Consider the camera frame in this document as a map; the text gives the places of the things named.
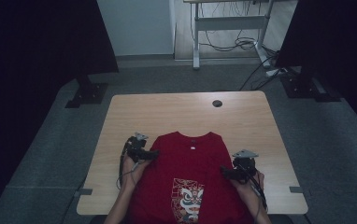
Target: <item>red t-shirt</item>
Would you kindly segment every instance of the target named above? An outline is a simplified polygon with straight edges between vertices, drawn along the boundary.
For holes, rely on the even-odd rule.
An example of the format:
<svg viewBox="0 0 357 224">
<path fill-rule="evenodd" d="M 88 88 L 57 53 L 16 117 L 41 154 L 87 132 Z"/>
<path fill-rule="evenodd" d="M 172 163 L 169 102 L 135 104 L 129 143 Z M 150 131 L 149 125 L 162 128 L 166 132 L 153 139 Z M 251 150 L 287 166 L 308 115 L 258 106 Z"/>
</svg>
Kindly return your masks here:
<svg viewBox="0 0 357 224">
<path fill-rule="evenodd" d="M 225 179 L 232 168 L 221 136 L 159 136 L 159 158 L 144 171 L 128 211 L 129 223 L 252 223 L 248 208 Z"/>
</svg>

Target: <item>forearm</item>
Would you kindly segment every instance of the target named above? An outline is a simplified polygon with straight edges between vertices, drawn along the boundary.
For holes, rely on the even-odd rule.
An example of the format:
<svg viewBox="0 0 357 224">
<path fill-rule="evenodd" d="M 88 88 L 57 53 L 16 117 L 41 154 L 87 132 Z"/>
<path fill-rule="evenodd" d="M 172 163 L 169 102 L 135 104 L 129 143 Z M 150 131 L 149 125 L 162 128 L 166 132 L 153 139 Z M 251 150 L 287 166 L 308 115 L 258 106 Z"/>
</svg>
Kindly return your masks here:
<svg viewBox="0 0 357 224">
<path fill-rule="evenodd" d="M 116 202 L 108 213 L 105 224 L 118 224 L 123 221 L 128 210 L 132 194 L 132 189 L 121 189 Z"/>
<path fill-rule="evenodd" d="M 252 189 L 239 189 L 240 198 L 248 207 L 251 215 L 258 224 L 270 224 L 271 221 L 266 213 L 263 202 Z"/>
</svg>

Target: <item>person's arm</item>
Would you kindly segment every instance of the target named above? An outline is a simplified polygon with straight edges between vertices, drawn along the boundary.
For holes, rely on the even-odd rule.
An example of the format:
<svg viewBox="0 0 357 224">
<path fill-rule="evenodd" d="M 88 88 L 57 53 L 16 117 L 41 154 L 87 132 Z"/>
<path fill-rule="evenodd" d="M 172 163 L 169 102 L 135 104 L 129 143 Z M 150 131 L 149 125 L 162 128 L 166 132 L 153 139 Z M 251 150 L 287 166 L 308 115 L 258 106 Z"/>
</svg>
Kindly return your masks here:
<svg viewBox="0 0 357 224">
<path fill-rule="evenodd" d="M 261 188 L 264 189 L 264 174 L 258 172 L 258 175 L 255 177 L 257 177 L 256 179 L 258 179 Z M 263 202 L 261 201 L 262 198 L 257 196 L 257 194 L 252 189 L 250 182 L 251 181 L 248 181 L 246 184 L 240 184 L 236 180 L 231 180 L 231 183 L 236 188 L 240 199 L 243 201 L 243 203 L 246 204 L 251 215 L 256 220 L 256 223 L 271 224 L 271 220 L 269 219 L 268 214 L 263 207 Z"/>
<path fill-rule="evenodd" d="M 144 169 L 148 164 L 150 164 L 150 161 L 143 161 L 134 169 L 135 163 L 131 158 L 125 155 L 123 159 L 123 177 L 120 193 L 108 213 L 105 224 L 117 224 L 123 221 L 129 207 L 133 191 L 136 188 L 136 183 L 140 180 Z"/>
</svg>

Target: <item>graphic print on shirt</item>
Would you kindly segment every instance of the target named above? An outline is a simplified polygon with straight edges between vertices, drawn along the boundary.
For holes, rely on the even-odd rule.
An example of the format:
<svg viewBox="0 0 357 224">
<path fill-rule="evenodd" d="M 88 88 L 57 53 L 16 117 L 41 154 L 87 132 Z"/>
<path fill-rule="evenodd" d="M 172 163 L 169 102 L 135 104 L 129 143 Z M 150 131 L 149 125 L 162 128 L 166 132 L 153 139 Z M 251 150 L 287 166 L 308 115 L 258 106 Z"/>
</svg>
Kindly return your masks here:
<svg viewBox="0 0 357 224">
<path fill-rule="evenodd" d="M 171 206 L 178 224 L 198 223 L 203 192 L 197 181 L 173 179 Z"/>
</svg>

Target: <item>white desk frame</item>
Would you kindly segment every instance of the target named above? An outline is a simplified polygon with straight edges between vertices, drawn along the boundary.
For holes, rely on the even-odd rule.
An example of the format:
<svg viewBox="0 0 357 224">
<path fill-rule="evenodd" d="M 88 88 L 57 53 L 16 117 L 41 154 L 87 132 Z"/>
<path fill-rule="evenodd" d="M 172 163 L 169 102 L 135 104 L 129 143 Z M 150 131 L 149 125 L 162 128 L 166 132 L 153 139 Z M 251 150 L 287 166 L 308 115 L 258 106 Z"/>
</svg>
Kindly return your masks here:
<svg viewBox="0 0 357 224">
<path fill-rule="evenodd" d="M 268 10 L 264 16 L 245 16 L 245 17 L 219 17 L 219 18 L 199 18 L 199 4 L 227 2 L 224 0 L 183 0 L 184 3 L 195 4 L 194 20 L 194 43 L 193 43 L 193 69 L 200 68 L 199 63 L 199 31 L 217 31 L 217 30 L 260 30 L 258 41 L 254 42 L 255 49 L 264 68 L 269 68 L 271 64 L 267 60 L 266 52 L 263 49 L 266 28 L 268 27 L 274 0 L 269 0 Z"/>
</svg>

